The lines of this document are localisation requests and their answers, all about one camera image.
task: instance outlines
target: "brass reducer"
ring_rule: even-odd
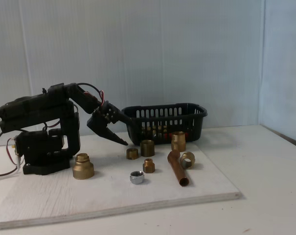
[[[183,152],[186,150],[185,132],[176,131],[172,133],[172,150]]]
[[[154,156],[154,141],[144,140],[140,143],[140,154],[143,157]]]
[[[191,169],[195,164],[195,155],[192,152],[185,152],[181,157],[181,166],[184,169]]]
[[[151,158],[144,160],[144,164],[142,164],[144,173],[153,173],[156,171],[156,167]]]
[[[76,180],[85,180],[92,176],[94,176],[94,169],[88,154],[78,154],[75,159],[75,166],[73,167],[73,177]]]

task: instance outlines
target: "copper tube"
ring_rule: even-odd
[[[173,150],[168,154],[167,160],[170,163],[179,184],[184,187],[184,186],[187,186],[189,184],[189,180],[186,177],[182,166],[178,162],[178,159],[179,159],[180,156],[181,156],[181,154],[179,153],[178,150]]]

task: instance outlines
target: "white backdrop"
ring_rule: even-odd
[[[261,9],[262,0],[0,0],[0,106],[89,82],[120,109],[194,102],[208,110],[204,127],[257,124]]]
[[[296,140],[296,0],[266,0],[260,121]]]

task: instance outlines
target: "white wooden board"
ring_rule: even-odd
[[[126,133],[120,134],[130,142]],[[0,206],[0,229],[96,218],[163,207],[239,198],[240,191],[194,144],[194,169],[187,170],[190,184],[181,187],[167,161],[170,145],[156,146],[153,174],[133,185],[132,171],[142,170],[144,157],[127,160],[126,149],[98,136],[81,138],[81,152],[89,154],[95,175],[75,180],[72,169],[47,176],[22,175]]]

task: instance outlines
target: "brass pipe fitting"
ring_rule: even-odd
[[[140,143],[140,154],[143,157],[154,156],[154,141],[144,140]]]
[[[156,171],[156,166],[153,163],[151,158],[144,160],[144,164],[142,164],[144,173],[153,173]]]
[[[192,152],[185,152],[181,157],[181,166],[184,169],[191,169],[195,164],[195,155]]]
[[[176,131],[172,133],[172,150],[183,152],[186,150],[185,132]]]
[[[186,177],[182,166],[178,162],[178,159],[179,159],[180,156],[181,156],[181,154],[179,153],[178,150],[173,150],[168,154],[167,160],[170,163],[179,184],[181,186],[185,187],[185,186],[187,186],[189,184],[189,180]]]
[[[126,150],[126,158],[129,160],[135,160],[139,157],[138,149],[136,148],[129,148]]]
[[[73,177],[76,180],[85,180],[92,176],[94,176],[94,169],[88,154],[78,154],[75,159],[75,166],[73,167]]]

